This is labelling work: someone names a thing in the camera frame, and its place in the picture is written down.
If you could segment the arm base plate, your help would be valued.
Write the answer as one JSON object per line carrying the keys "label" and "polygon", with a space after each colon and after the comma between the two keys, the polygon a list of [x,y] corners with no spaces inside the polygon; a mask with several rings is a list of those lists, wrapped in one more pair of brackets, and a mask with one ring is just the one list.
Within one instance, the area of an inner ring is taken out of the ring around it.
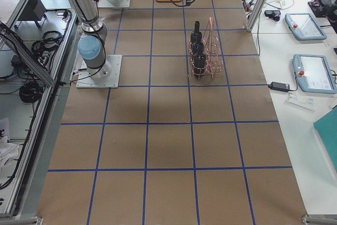
{"label": "arm base plate", "polygon": [[99,0],[98,7],[104,9],[123,9],[130,7],[131,0]]}
{"label": "arm base plate", "polygon": [[122,55],[107,55],[103,68],[93,76],[95,72],[89,69],[79,73],[76,87],[79,89],[104,89],[118,88],[120,71],[122,65]]}

